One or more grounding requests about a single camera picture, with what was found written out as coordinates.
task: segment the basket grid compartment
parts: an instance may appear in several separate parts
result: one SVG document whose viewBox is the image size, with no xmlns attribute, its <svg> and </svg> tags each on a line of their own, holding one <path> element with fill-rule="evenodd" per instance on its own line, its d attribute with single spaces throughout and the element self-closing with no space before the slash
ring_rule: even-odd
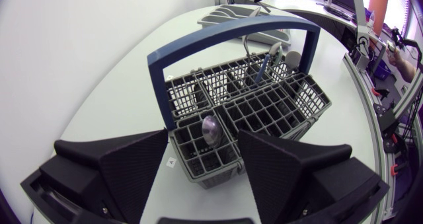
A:
<svg viewBox="0 0 423 224">
<path fill-rule="evenodd" d="M 204 92 L 209 96 L 212 106 L 219 106 L 238 96 L 243 96 L 257 87 L 274 83 L 275 78 L 281 80 L 290 76 L 294 70 L 282 72 L 287 69 L 284 62 L 275 65 L 274 69 L 267 69 L 258 83 L 254 80 L 262 66 L 265 54 L 251 55 L 251 60 L 242 58 L 215 67 L 201 69 L 194 72 L 194 77 L 203 86 Z"/>
<path fill-rule="evenodd" d="M 216 116 L 213 110 L 205 110 L 178 121 L 178 128 L 171 131 L 172 144 L 180 160 L 187 167 L 191 178 L 214 174 L 213 172 L 233 165 L 241 156 L 233 142 L 223 131 L 220 146 L 211 148 L 204 140 L 201 127 L 206 116 Z"/>
<path fill-rule="evenodd" d="M 239 130 L 300 139 L 330 106 L 310 75 L 289 69 L 283 61 L 268 66 L 255 83 L 265 55 L 199 69 L 167 82 L 176 124 L 169 135 L 191 182 L 211 188 L 241 173 Z M 223 129 L 215 149 L 202 135 L 202 122 L 209 115 Z"/>
<path fill-rule="evenodd" d="M 192 75 L 167 82 L 166 90 L 175 120 L 210 107 L 203 89 Z"/>
</svg>

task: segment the person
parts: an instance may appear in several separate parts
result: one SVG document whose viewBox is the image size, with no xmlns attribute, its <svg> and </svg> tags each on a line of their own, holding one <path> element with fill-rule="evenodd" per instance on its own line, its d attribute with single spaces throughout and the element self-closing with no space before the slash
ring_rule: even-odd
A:
<svg viewBox="0 0 423 224">
<path fill-rule="evenodd" d="M 414 78 L 417 72 L 416 68 L 409 61 L 401 57 L 398 48 L 395 48 L 394 52 L 390 52 L 388 48 L 386 50 L 389 63 L 398 69 L 405 82 L 411 83 L 412 78 Z"/>
</svg>

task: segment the round table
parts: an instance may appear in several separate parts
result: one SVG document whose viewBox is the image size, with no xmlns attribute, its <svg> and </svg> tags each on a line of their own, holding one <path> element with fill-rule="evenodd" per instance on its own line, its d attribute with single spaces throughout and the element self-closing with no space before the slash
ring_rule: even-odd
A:
<svg viewBox="0 0 423 224">
<path fill-rule="evenodd" d="M 153 92 L 147 55 L 177 38 L 201 29 L 197 20 L 213 9 L 206 7 L 175 17 L 142 40 L 96 86 L 74 115 L 61 139 L 90 141 L 163 129 L 165 124 Z M 272 10 L 272 14 L 297 17 L 276 9 Z M 289 50 L 302 52 L 304 38 L 305 31 L 291 30 L 292 45 Z M 250 52 L 263 52 L 269 46 L 249 42 L 249 49 Z M 346 48 L 336 38 L 321 30 L 310 74 L 330 98 L 332 106 L 301 141 L 317 145 L 349 144 L 353 149 L 352 156 L 374 170 L 375 159 L 367 118 L 354 82 L 342 63 L 346 52 Z M 179 76 L 191 69 L 205 68 L 243 56 L 244 47 L 241 40 L 236 38 L 178 61 L 166 68 L 164 75 Z M 205 190 L 188 181 L 178 161 L 173 168 L 166 166 L 169 157 L 176 158 L 170 144 L 163 155 L 141 223 L 156 223 L 160 217 L 250 217 L 255 223 L 260 223 L 246 174 Z M 46 220 L 36 210 L 34 223 L 43 222 Z"/>
</svg>

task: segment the dishwasher cutlery basket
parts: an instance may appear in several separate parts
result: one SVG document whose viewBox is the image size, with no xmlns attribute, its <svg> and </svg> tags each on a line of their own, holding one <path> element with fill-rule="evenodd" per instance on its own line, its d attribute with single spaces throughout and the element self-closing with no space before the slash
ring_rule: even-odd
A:
<svg viewBox="0 0 423 224">
<path fill-rule="evenodd" d="M 244 34 L 285 28 L 307 31 L 297 69 L 288 69 L 281 61 L 268 66 L 255 83 L 266 55 L 261 53 L 164 80 L 163 69 L 186 56 Z M 240 129 L 299 139 L 317 121 L 330 106 L 308 75 L 319 32 L 316 24 L 295 17 L 246 18 L 193 32 L 148 55 L 156 99 L 189 181 L 211 188 L 245 172 L 237 147 Z M 209 115 L 223 128 L 216 148 L 208 146 L 202 135 L 202 121 Z"/>
</svg>

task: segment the monitor stand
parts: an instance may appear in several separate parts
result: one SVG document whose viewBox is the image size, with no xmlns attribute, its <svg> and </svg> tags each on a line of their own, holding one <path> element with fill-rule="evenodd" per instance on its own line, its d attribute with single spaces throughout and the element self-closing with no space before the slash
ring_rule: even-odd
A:
<svg viewBox="0 0 423 224">
<path fill-rule="evenodd" d="M 337 8 L 334 8 L 332 6 L 332 0 L 328 0 L 325 3 L 316 3 L 316 4 L 323 6 L 323 8 L 326 10 L 326 12 L 328 12 L 330 14 L 333 14 L 333 15 L 338 16 L 338 17 L 345 19 L 345 20 L 351 20 L 350 15 L 348 15 L 344 11 L 337 9 Z"/>
</svg>

